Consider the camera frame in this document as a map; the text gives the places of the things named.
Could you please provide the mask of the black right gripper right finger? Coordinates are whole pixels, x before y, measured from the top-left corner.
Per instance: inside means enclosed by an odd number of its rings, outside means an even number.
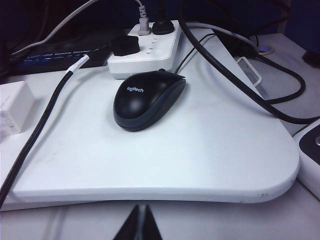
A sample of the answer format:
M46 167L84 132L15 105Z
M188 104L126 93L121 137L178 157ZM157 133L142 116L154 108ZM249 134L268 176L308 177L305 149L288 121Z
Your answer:
M143 224L142 224L143 240L162 240L159 228L149 205L145 206Z

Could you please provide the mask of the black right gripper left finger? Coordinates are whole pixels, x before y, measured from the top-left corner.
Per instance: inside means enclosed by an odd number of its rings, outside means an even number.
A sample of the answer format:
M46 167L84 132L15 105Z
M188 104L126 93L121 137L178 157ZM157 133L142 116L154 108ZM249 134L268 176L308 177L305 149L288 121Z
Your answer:
M113 240L139 240L139 215L140 208L136 205L124 221L121 228L118 230Z

